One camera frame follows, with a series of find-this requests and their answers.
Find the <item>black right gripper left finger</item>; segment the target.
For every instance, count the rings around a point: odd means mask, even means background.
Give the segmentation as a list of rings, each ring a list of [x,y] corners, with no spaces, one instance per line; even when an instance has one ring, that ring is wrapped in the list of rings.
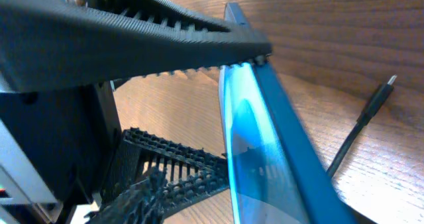
[[[1,0],[1,89],[33,92],[261,60],[259,30],[169,0]]]

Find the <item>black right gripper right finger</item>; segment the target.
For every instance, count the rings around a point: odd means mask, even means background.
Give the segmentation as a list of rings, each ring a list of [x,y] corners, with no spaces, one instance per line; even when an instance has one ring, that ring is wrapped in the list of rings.
[[[103,203],[86,218],[91,224],[162,223],[228,188],[226,159],[130,128],[101,188]]]

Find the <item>blue Galaxy smartphone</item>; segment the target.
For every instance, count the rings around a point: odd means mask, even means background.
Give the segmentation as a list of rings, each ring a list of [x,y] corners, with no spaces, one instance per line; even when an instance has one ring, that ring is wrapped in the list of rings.
[[[268,61],[270,42],[237,3],[225,19],[219,102],[235,223],[355,223]]]

